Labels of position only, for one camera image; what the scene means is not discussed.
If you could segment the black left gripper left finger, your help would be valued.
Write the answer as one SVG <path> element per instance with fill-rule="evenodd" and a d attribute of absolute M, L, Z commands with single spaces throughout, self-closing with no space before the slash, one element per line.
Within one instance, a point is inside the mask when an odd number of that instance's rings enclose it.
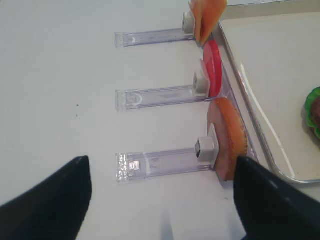
<path fill-rule="evenodd" d="M 2 240 L 75 240 L 92 198 L 88 156 L 79 156 L 0 207 Z"/>

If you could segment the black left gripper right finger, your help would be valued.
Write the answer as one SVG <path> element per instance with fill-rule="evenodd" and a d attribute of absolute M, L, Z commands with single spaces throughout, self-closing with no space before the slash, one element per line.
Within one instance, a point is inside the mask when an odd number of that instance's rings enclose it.
<path fill-rule="evenodd" d="M 318 240 L 320 203 L 247 156 L 237 158 L 233 198 L 246 240 Z"/>

